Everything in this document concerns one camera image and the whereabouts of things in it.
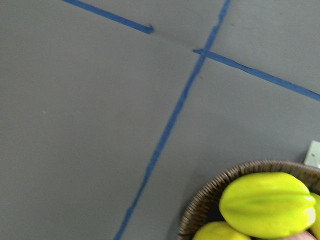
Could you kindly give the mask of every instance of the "painter's tape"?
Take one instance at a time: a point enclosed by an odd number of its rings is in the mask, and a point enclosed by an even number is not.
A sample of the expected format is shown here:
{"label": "painter's tape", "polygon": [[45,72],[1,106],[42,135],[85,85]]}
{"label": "painter's tape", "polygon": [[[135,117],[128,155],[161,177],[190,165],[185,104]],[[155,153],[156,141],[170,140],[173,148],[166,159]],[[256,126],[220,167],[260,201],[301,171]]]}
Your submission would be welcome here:
{"label": "painter's tape", "polygon": [[116,21],[118,23],[121,23],[123,25],[126,25],[128,27],[131,27],[133,29],[136,29],[136,30],[139,30],[141,32],[144,32],[146,34],[151,34],[155,29],[153,28],[153,26],[144,26],[142,24],[139,24],[137,22],[134,22],[134,21],[131,21],[129,19],[126,19],[122,16],[119,16],[119,15],[116,15],[116,14],[113,14],[111,12],[108,12],[108,11],[105,11],[101,8],[98,8],[98,7],[95,7],[95,6],[92,6],[88,3],[85,3],[85,2],[82,2],[82,1],[79,1],[79,0],[62,0],[66,3],[69,3],[69,4],[72,4],[74,6],[77,6],[79,8],[82,8],[82,9],[85,9],[87,11],[90,11],[92,13],[95,13],[95,14],[98,14],[102,17],[105,17],[107,19],[111,19],[113,21]]}
{"label": "painter's tape", "polygon": [[[227,14],[227,10],[230,5],[230,2],[231,2],[231,0],[225,1],[223,8],[220,12],[220,15],[219,15],[218,24],[216,26],[214,26],[211,30],[211,33],[208,37],[208,40],[207,40],[207,42],[205,44],[205,48],[204,48],[206,52],[212,47],[212,44],[216,39],[216,36],[217,36],[218,31],[220,29],[220,26],[221,26],[226,14]],[[178,99],[177,104],[175,105],[175,108],[171,114],[171,117],[170,117],[169,121],[167,122],[165,129],[161,135],[161,138],[160,138],[160,140],[159,140],[159,142],[158,142],[158,144],[157,144],[157,146],[151,156],[149,164],[147,165],[147,168],[145,170],[144,178],[142,180],[140,188],[139,188],[132,204],[127,209],[125,216],[124,216],[124,219],[122,221],[122,224],[121,224],[118,232],[116,233],[115,237],[113,238],[113,240],[121,240],[121,238],[122,238],[122,236],[128,226],[128,223],[133,215],[133,212],[134,212],[135,208],[137,207],[137,204],[141,198],[141,195],[145,190],[145,187],[149,181],[149,178],[150,178],[150,176],[151,176],[151,174],[152,174],[152,172],[153,172],[153,170],[159,160],[159,157],[160,157],[160,155],[161,155],[161,153],[162,153],[162,151],[168,141],[168,138],[172,132],[172,129],[174,128],[174,126],[177,122],[178,116],[179,116],[182,108],[184,107],[184,104],[187,100],[190,89],[191,89],[195,79],[197,78],[205,60],[206,60],[206,54],[204,54],[204,53],[200,54],[200,57],[193,68],[193,71],[192,71],[192,73],[191,73],[191,75],[190,75],[181,95],[180,95],[180,98]]]}
{"label": "painter's tape", "polygon": [[[204,54],[205,50],[204,49],[197,49],[197,50],[194,50],[194,52],[197,53],[197,54],[202,55],[202,54]],[[264,79],[264,80],[266,80],[266,81],[268,81],[270,83],[277,84],[277,85],[279,85],[281,87],[284,87],[286,89],[292,90],[292,91],[294,91],[296,93],[299,93],[299,94],[302,94],[302,95],[307,96],[309,98],[312,98],[312,99],[320,101],[320,94],[318,94],[316,92],[313,92],[313,91],[311,91],[311,90],[309,90],[309,89],[307,89],[305,87],[296,85],[296,84],[291,83],[289,81],[283,80],[283,79],[281,79],[279,77],[272,76],[272,75],[270,75],[268,73],[265,73],[263,71],[244,66],[244,65],[242,65],[240,63],[237,63],[236,61],[234,61],[232,59],[229,59],[227,57],[221,56],[221,55],[216,54],[216,53],[211,52],[211,51],[207,51],[206,52],[206,56],[207,56],[207,58],[216,60],[216,61],[218,61],[220,63],[223,63],[223,64],[226,64],[226,65],[228,65],[230,67],[243,70],[248,74],[251,74],[251,75],[256,76],[258,78]]]}

